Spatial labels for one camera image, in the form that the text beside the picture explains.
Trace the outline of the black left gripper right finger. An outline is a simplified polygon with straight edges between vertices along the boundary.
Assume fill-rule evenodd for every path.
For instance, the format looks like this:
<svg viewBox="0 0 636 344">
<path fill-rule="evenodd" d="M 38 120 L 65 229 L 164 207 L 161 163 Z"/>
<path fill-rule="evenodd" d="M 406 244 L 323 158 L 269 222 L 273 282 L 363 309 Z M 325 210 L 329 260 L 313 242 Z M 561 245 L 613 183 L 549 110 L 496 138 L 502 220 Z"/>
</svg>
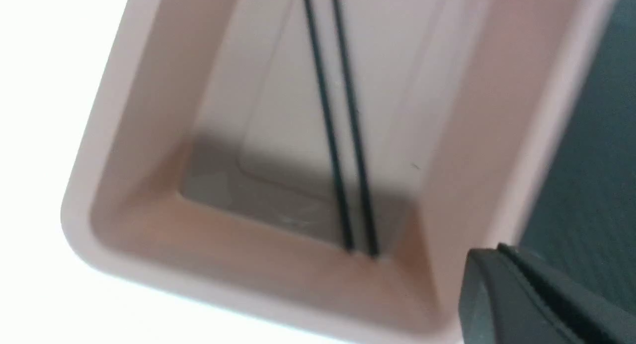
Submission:
<svg viewBox="0 0 636 344">
<path fill-rule="evenodd" d="M 516 265 L 558 322 L 585 344 L 633 344 L 635 317 L 547 262 L 516 247 L 497 250 Z"/>
</svg>

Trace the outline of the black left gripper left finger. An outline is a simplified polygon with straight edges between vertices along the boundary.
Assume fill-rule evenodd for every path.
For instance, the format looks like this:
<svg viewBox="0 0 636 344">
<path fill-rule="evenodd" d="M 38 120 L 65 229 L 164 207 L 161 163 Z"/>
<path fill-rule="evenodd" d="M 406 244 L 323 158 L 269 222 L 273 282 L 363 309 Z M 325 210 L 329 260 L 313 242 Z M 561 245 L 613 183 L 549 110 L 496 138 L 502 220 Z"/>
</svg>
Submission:
<svg viewBox="0 0 636 344">
<path fill-rule="evenodd" d="M 466 344 L 582 344 L 495 249 L 468 251 L 458 313 Z"/>
</svg>

